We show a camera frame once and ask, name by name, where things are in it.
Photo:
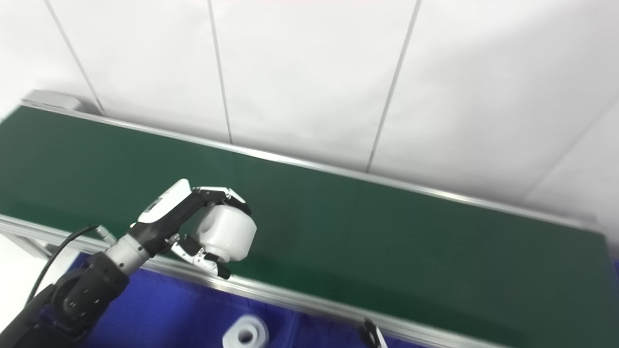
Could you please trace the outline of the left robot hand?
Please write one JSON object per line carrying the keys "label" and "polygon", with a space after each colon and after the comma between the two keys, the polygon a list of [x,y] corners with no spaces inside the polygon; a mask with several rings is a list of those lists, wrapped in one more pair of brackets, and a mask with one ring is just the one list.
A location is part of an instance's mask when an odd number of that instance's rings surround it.
{"label": "left robot hand", "polygon": [[226,263],[248,256],[256,232],[249,205],[234,190],[192,187],[181,179],[142,211],[128,234],[150,257],[172,251],[228,279]]}

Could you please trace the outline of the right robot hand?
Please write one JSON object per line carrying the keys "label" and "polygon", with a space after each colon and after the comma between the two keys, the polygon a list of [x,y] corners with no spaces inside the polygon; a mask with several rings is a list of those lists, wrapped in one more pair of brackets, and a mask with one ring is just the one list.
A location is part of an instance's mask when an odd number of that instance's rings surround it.
{"label": "right robot hand", "polygon": [[363,320],[363,325],[360,327],[360,336],[368,348],[388,347],[380,328],[368,318]]}

